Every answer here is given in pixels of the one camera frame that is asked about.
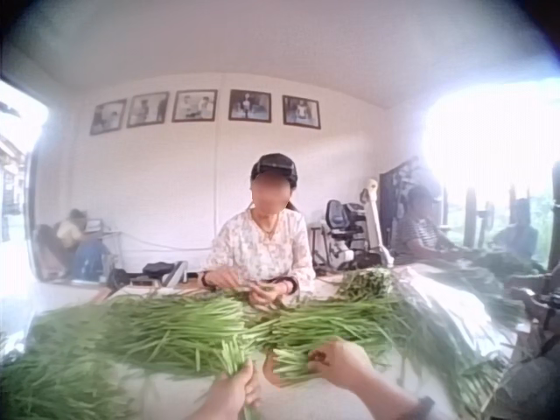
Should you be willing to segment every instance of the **wristwatch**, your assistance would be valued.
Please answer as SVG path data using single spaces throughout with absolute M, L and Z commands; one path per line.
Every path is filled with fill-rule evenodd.
M 398 420 L 427 420 L 434 404 L 434 400 L 432 400 L 428 396 L 420 398 L 420 400 L 418 400 L 418 405 L 416 406 L 414 411 L 399 417 Z

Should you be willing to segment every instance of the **dark hair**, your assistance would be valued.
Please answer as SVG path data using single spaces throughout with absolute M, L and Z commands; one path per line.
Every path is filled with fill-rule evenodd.
M 410 191 L 406 196 L 406 204 L 408 208 L 410 208 L 413 203 L 419 200 L 434 200 L 430 190 L 423 185 L 416 185 L 410 188 Z
M 70 214 L 68 215 L 68 219 L 86 219 L 87 217 L 86 212 L 82 212 L 77 208 L 70 210 Z
M 282 153 L 270 153 L 259 158 L 251 170 L 251 181 L 265 172 L 275 172 L 290 183 L 293 190 L 298 186 L 298 170 L 296 164 Z

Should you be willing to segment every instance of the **doorway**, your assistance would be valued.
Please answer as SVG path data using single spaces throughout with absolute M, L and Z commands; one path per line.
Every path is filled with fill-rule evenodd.
M 32 157 L 47 117 L 43 103 L 0 80 L 0 330 L 8 337 L 32 316 Z

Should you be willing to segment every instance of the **floor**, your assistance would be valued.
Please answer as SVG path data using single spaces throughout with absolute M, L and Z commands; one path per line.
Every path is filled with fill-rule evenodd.
M 93 298 L 96 287 L 41 283 L 33 276 L 23 231 L 10 229 L 10 240 L 0 242 L 0 332 L 6 334 L 5 350 L 25 337 L 34 316 Z

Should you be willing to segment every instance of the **necklace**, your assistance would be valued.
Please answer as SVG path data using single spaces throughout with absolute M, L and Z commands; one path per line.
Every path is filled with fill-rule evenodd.
M 259 227 L 259 229 L 262 230 L 262 232 L 269 238 L 272 239 L 272 236 L 274 236 L 274 233 L 277 230 L 277 226 L 278 226 L 278 220 L 280 219 L 280 214 L 276 215 L 276 220 L 274 222 L 274 225 L 272 226 L 271 229 L 267 230 L 263 227 L 263 225 L 257 220 L 255 219 L 255 217 L 253 217 L 253 212 L 251 212 L 251 219 L 253 219 L 253 222 Z

